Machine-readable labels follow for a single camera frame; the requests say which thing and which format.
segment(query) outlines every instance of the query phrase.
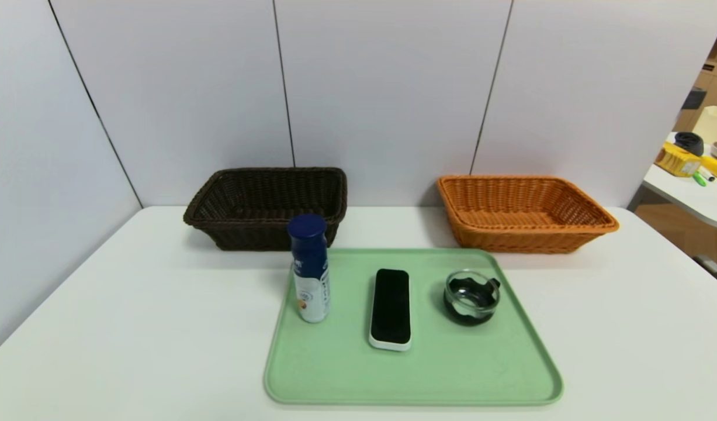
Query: desk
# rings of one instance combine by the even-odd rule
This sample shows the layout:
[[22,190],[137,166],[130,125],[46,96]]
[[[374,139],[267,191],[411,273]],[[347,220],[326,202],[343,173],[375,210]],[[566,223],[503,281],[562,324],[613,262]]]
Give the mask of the desk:
[[[674,134],[674,132],[670,133],[666,141],[673,142]],[[708,147],[706,147],[705,154],[709,154]],[[717,180],[706,183],[706,187],[701,187],[693,178],[673,176],[652,164],[644,176],[641,187],[628,205],[630,211],[635,211],[639,206],[646,189],[652,190],[668,202],[678,205],[710,226],[717,227]],[[708,267],[709,270],[713,270],[705,259],[700,258],[699,263]]]
[[[292,407],[262,386],[289,253],[147,208],[0,347],[0,421],[717,419],[717,281],[624,209],[571,255],[496,255],[566,384],[537,408]],[[440,208],[348,208],[335,247],[455,246]]]

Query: wicker basket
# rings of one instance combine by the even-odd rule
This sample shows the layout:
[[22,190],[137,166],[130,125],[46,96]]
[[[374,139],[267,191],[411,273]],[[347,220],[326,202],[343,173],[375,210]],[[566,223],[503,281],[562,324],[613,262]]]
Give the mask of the wicker basket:
[[221,250],[290,250],[288,221],[317,213],[331,245],[345,216],[348,186],[339,168],[238,168],[218,171],[195,195],[184,222]]
[[442,177],[457,242],[505,253],[571,253],[618,222],[566,180],[545,176]]

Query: black rectangular device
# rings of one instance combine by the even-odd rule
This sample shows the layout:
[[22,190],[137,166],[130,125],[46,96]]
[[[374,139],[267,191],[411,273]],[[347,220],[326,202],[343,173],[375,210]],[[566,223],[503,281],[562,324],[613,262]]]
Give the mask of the black rectangular device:
[[404,270],[380,269],[374,284],[369,343],[391,351],[411,344],[410,277]]

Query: blue bottle cap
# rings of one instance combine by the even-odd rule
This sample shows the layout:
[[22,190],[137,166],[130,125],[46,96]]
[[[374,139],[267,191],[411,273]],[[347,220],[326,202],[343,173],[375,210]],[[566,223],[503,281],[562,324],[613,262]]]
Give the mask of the blue bottle cap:
[[327,230],[327,223],[315,213],[305,213],[291,219],[286,229],[291,237],[307,240],[323,235]]

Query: glass cup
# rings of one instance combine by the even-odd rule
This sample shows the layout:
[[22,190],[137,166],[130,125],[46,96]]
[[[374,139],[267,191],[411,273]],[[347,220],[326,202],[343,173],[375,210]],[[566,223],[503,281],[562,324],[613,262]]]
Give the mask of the glass cup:
[[457,270],[446,278],[444,307],[460,325],[486,323],[501,298],[501,283],[471,269]]

